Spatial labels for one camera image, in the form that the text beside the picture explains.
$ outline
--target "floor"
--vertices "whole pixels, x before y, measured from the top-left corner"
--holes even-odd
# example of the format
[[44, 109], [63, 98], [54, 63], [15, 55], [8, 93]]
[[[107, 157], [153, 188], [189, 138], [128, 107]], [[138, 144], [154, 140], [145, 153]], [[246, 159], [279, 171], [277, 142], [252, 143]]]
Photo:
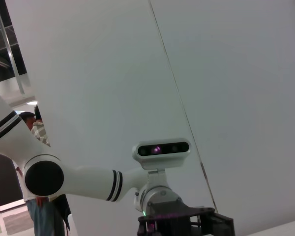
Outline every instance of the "floor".
[[28, 214], [28, 209], [26, 206], [22, 206], [17, 209], [13, 209], [13, 210], [1, 213], [0, 214], [0, 236], [34, 236], [34, 228], [29, 228], [32, 226], [27, 226], [26, 230], [21, 231], [22, 228], [24, 228], [23, 227], [24, 224], [21, 224], [20, 220], [23, 220], [24, 216], [26, 217], [27, 214]]

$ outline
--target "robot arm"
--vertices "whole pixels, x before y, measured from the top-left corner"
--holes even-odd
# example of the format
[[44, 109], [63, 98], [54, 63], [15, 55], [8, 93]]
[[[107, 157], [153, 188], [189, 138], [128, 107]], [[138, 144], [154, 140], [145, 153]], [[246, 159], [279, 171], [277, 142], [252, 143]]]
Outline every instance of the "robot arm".
[[1, 97], [0, 154], [17, 163], [23, 170], [26, 187], [37, 196], [70, 193], [114, 202], [131, 188], [140, 189], [148, 181], [147, 173], [141, 168], [122, 173], [64, 165], [50, 147], [33, 137], [22, 119]]

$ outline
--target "metal pole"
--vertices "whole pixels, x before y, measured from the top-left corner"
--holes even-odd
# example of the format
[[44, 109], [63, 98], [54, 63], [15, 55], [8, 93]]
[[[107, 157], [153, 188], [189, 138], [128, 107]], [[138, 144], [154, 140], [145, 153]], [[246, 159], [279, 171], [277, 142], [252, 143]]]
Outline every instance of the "metal pole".
[[13, 69], [13, 72], [14, 72], [14, 75], [15, 75], [15, 78], [16, 78], [16, 82], [18, 83], [20, 93], [22, 95], [24, 95], [25, 93], [24, 93], [24, 89], [22, 87], [22, 84], [21, 84], [21, 81], [20, 81], [20, 78], [19, 78], [18, 68], [16, 67], [16, 64], [15, 64], [15, 60], [14, 60], [14, 57], [13, 57], [13, 54], [12, 54], [11, 46], [10, 46], [10, 43], [9, 43], [8, 36], [6, 35], [6, 32], [5, 32], [5, 27], [4, 27], [1, 15], [0, 15], [0, 28], [1, 28], [1, 33], [2, 33], [2, 36], [3, 36], [3, 39], [4, 39], [6, 49], [8, 51], [9, 57], [10, 57], [10, 61], [11, 61], [12, 69]]

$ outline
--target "white panel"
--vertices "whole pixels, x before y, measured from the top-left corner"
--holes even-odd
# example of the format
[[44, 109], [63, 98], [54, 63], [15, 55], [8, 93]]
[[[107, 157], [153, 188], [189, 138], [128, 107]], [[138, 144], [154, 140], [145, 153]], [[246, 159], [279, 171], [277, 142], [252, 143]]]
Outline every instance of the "white panel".
[[[131, 157], [139, 141], [192, 142], [146, 1], [6, 3], [51, 146], [65, 163], [125, 171], [139, 166]], [[168, 176], [187, 204], [212, 206], [194, 150]], [[79, 236], [135, 235], [133, 196], [69, 196]]]
[[295, 0], [153, 0], [220, 213], [295, 220]]

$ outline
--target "black stripe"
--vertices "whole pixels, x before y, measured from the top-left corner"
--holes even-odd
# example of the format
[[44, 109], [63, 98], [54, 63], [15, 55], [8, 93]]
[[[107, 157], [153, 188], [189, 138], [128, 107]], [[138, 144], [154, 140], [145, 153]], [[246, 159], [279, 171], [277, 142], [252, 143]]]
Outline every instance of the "black stripe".
[[117, 173], [115, 170], [113, 170], [114, 172], [114, 182], [113, 182], [113, 187], [112, 190], [110, 191], [110, 194], [108, 196], [108, 198], [106, 199], [107, 201], [110, 201], [110, 199], [112, 198], [114, 191], [115, 191], [115, 187], [116, 187], [116, 181], [117, 181]]
[[22, 119], [20, 117], [17, 117], [15, 121], [13, 121], [11, 124], [9, 124], [3, 131], [0, 132], [0, 138], [2, 138], [4, 135], [6, 135], [11, 129], [13, 129]]
[[118, 197], [120, 195], [120, 192], [121, 192], [121, 188], [122, 188], [122, 173], [120, 171], [118, 171], [118, 173], [119, 173], [119, 179], [120, 179], [119, 180], [118, 192], [117, 192], [115, 198], [112, 200], [112, 202], [115, 202], [118, 199]]
[[9, 120], [11, 120], [15, 115], [16, 115], [16, 112], [13, 111], [13, 112], [11, 112], [10, 114], [8, 114], [5, 118], [3, 118], [3, 119], [0, 121], [0, 128], [1, 128], [1, 126], [3, 126], [5, 123], [7, 123]]

